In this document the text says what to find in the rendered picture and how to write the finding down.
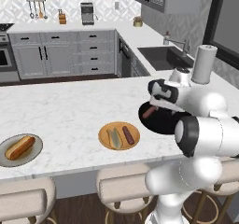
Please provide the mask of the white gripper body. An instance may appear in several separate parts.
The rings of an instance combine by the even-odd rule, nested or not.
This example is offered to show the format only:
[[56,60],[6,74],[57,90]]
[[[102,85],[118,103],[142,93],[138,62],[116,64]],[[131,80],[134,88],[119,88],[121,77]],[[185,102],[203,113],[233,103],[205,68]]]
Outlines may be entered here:
[[179,106],[178,103],[172,103],[164,99],[157,100],[154,96],[150,97],[149,103],[151,105],[167,108],[175,112],[184,112],[184,109],[181,106]]

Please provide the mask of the dark brown sausage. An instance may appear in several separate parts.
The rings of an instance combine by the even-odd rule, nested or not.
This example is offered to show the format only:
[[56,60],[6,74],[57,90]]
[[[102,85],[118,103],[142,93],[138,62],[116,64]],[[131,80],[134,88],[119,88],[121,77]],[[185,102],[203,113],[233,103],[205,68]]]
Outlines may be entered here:
[[129,145],[133,145],[134,144],[134,139],[130,133],[130,131],[128,130],[128,128],[126,126],[122,127],[123,133],[125,135],[125,138],[128,142]]

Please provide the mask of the pale split bun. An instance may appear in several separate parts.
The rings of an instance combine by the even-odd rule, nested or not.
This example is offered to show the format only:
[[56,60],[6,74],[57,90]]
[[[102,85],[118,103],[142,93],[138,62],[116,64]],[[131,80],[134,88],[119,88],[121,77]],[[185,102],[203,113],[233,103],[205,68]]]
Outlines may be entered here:
[[121,149],[122,148],[122,139],[120,137],[120,133],[116,128],[112,131],[107,130],[109,145],[114,149]]

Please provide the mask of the orange round plate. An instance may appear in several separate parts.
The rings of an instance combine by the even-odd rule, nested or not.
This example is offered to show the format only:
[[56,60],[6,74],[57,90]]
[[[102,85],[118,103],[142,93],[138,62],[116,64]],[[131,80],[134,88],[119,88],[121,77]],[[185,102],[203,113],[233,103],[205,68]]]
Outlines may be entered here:
[[[124,127],[126,127],[133,138],[133,142],[128,142],[128,136],[124,134]],[[119,132],[119,140],[121,143],[121,147],[115,147],[110,137],[109,133],[116,129]],[[101,128],[98,133],[98,138],[101,144],[109,149],[114,150],[126,150],[134,147],[140,140],[140,132],[137,130],[135,126],[131,123],[123,122],[123,121],[115,121],[107,123],[105,126]]]

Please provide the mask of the reddish brown sausage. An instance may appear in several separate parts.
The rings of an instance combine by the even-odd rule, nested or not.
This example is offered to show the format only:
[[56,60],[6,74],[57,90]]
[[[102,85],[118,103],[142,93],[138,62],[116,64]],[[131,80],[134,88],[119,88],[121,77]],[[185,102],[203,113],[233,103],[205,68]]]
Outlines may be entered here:
[[27,136],[22,138],[13,148],[10,158],[12,160],[17,159],[21,154],[23,154],[28,148],[30,148],[35,143],[35,138]]

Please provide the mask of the golden brown bun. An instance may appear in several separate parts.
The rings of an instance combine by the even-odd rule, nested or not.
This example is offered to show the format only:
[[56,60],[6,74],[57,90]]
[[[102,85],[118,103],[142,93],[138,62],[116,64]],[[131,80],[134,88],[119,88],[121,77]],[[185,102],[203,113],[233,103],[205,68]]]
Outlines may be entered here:
[[6,158],[15,161],[25,151],[27,151],[35,143],[35,138],[32,136],[24,136],[16,144],[6,151]]

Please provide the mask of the grey cupboards under sink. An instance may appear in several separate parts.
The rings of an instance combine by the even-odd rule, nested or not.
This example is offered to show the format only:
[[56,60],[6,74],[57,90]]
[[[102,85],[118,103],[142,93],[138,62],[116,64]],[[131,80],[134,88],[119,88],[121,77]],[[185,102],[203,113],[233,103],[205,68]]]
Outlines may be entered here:
[[150,73],[136,56],[133,57],[132,76],[133,77],[150,77]]

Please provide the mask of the dark sink basin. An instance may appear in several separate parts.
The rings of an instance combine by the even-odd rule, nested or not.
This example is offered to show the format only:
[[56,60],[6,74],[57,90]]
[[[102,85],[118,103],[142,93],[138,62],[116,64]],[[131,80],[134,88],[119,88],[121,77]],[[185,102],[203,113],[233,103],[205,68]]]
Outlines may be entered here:
[[182,52],[176,47],[139,48],[138,50],[156,71],[193,67],[194,60],[189,56],[183,57]]

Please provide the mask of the white paper towel roll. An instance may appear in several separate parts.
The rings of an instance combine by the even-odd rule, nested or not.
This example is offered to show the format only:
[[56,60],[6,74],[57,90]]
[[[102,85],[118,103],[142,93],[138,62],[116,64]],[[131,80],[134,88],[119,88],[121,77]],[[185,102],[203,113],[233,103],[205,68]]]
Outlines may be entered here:
[[205,85],[210,82],[217,52],[218,48],[212,45],[201,45],[197,48],[191,77],[194,83]]

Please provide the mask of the grey metal tap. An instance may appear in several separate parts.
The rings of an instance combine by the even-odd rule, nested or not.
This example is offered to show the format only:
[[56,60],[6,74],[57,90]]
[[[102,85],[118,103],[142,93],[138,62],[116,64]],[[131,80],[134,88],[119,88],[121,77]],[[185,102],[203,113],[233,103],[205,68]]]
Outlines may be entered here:
[[170,39],[171,42],[181,44],[183,46],[182,49],[182,57],[187,57],[187,54],[190,52],[190,40],[184,39],[183,41],[177,41],[174,39]]

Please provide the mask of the beige cushioned stool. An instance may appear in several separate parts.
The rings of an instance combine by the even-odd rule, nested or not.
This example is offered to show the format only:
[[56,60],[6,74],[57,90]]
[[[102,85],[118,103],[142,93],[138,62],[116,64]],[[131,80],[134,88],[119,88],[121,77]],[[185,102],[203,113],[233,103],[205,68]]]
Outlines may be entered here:
[[0,183],[0,224],[59,224],[51,177]]
[[[190,221],[190,224],[220,224],[232,202],[233,196],[237,192],[239,192],[239,159],[223,161],[222,175],[219,181],[209,188],[196,190],[196,193],[200,194],[200,199],[193,216],[191,216],[185,208],[183,208],[183,212]],[[212,199],[213,196],[226,198],[221,208],[218,208]],[[210,199],[216,207],[216,216],[210,221],[202,222],[199,220],[199,216],[203,210],[206,199]]]
[[133,164],[106,168],[96,176],[97,195],[105,206],[105,224],[114,224],[114,215],[132,215],[145,224],[153,200],[145,184],[149,167]]

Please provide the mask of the steel coffee machine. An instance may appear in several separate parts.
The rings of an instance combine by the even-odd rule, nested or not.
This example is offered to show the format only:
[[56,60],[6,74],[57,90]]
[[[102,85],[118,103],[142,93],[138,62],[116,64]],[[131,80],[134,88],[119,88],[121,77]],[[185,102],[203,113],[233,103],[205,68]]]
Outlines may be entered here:
[[93,4],[81,3],[81,19],[83,25],[94,25]]

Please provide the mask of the wooden knife block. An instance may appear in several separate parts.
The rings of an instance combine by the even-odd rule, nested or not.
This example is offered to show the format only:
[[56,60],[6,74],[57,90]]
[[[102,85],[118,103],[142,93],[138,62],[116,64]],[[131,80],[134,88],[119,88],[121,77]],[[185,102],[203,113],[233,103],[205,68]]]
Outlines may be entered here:
[[61,9],[59,10],[58,18],[59,18],[59,24],[66,24],[66,16]]

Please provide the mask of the steel oven with hob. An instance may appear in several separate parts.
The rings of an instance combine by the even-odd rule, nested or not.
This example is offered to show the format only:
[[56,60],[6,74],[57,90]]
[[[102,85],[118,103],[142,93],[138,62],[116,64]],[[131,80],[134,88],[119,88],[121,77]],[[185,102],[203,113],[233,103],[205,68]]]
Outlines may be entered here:
[[7,34],[12,23],[0,22],[0,83],[20,80],[13,50]]

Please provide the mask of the black window frame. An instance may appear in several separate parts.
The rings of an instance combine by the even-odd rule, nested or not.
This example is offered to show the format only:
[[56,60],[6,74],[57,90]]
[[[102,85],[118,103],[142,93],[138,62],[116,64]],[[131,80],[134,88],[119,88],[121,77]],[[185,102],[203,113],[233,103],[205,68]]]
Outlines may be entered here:
[[217,57],[239,70],[239,0],[212,0],[203,44],[217,47]]

